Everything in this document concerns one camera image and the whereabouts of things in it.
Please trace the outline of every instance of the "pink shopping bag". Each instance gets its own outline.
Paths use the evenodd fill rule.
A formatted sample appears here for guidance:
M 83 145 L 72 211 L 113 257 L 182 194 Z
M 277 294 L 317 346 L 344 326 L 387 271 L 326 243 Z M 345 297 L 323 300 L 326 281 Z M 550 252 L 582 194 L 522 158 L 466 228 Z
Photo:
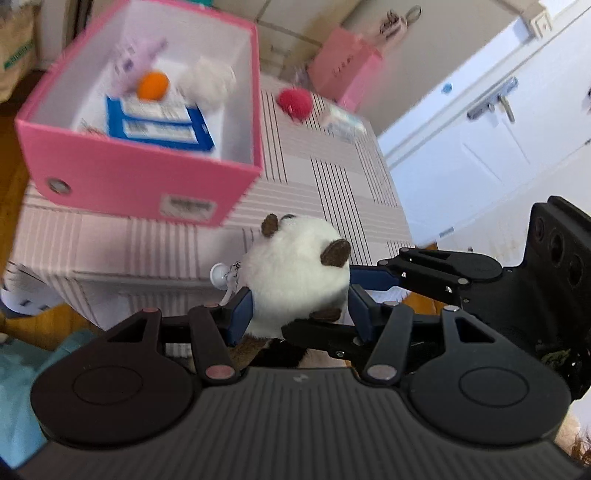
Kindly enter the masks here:
M 354 112 L 382 66 L 382 54 L 361 36 L 337 28 L 308 67 L 316 92 Z

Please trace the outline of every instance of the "brown plush ear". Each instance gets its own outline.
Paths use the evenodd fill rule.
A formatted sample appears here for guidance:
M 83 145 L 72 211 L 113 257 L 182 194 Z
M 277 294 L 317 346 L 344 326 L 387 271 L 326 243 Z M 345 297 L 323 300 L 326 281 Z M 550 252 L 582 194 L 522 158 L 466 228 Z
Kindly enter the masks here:
M 316 312 L 310 313 L 312 320 L 318 320 L 320 322 L 334 323 L 340 319 L 340 309 L 331 308 L 324 310 L 317 310 Z
M 320 262 L 326 266 L 340 268 L 347 263 L 350 255 L 350 243 L 344 238 L 341 238 L 340 240 L 335 240 L 324 249 L 320 254 Z
M 277 230 L 279 230 L 279 219 L 277 215 L 270 213 L 261 223 L 262 235 L 271 238 Z

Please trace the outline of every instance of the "pink box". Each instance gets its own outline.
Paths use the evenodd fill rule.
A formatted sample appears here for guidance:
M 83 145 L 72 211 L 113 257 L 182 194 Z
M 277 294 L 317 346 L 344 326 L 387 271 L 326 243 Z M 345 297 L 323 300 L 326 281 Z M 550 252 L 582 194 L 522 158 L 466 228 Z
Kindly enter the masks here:
M 215 143 L 211 153 L 76 131 L 81 122 L 106 124 L 112 49 L 123 38 L 144 35 L 168 40 L 154 68 L 166 72 L 171 85 L 200 56 L 234 69 L 236 90 L 221 110 L 205 116 Z M 262 172 L 259 94 L 253 23 L 189 2 L 121 0 L 52 66 L 16 124 L 31 176 L 52 202 L 218 226 Z
M 335 28 L 308 67 L 314 90 L 354 112 L 382 66 L 382 54 L 361 36 Z

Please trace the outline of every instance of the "orange pom pom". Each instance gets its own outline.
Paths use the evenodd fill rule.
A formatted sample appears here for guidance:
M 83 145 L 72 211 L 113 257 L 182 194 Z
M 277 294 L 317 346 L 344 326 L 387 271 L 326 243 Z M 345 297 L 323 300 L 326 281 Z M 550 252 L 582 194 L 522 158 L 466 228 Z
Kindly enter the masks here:
M 162 72 L 148 72 L 142 77 L 138 85 L 140 100 L 160 100 L 168 90 L 170 82 Z

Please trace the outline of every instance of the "pink striped box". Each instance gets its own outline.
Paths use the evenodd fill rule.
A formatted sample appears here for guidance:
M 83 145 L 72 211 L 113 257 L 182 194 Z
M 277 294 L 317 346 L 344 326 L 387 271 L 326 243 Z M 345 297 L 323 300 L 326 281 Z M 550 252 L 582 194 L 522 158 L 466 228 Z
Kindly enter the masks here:
M 164 37 L 155 69 L 174 85 L 201 56 L 225 61 L 236 90 L 205 120 L 211 153 L 79 133 L 106 124 L 114 45 Z M 262 172 L 258 40 L 253 23 L 177 0 L 120 0 L 66 50 L 16 120 L 27 166 L 52 202 L 118 216 L 218 226 Z

